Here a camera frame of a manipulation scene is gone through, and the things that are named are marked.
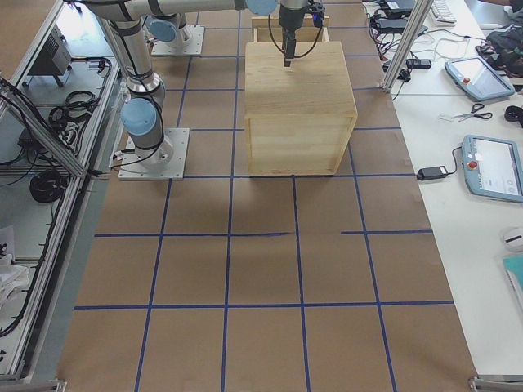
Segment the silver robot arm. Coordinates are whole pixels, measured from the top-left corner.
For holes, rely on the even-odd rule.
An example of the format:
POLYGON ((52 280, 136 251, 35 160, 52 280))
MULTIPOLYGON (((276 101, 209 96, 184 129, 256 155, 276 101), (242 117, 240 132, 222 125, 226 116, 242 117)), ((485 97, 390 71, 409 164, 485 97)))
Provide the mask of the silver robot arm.
POLYGON ((324 23, 324 6, 316 1, 86 1, 85 4, 109 23, 117 51, 123 56, 121 62, 127 67, 128 88, 136 94, 149 94, 160 84, 141 27, 145 16, 170 20, 186 12, 249 9, 257 16, 270 17, 279 8, 283 39, 279 50, 284 55, 285 67, 299 57, 296 32, 303 26, 305 16, 310 15, 318 29, 324 23))
POLYGON ((192 33, 187 26, 185 13, 175 13, 168 16, 146 16, 145 26, 158 41, 170 47, 187 46, 192 39, 192 33))

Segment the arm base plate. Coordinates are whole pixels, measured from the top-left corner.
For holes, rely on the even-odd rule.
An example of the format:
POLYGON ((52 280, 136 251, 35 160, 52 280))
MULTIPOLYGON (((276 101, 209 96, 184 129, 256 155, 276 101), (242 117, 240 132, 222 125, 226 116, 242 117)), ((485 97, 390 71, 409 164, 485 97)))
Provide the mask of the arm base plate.
POLYGON ((163 143, 151 151, 136 149, 132 138, 127 138, 126 148, 118 167, 120 180, 182 180, 184 178, 190 129, 167 127, 163 143))
POLYGON ((172 25, 154 29, 152 56, 180 57, 200 56, 203 49, 205 26, 202 24, 186 24, 182 29, 172 25))

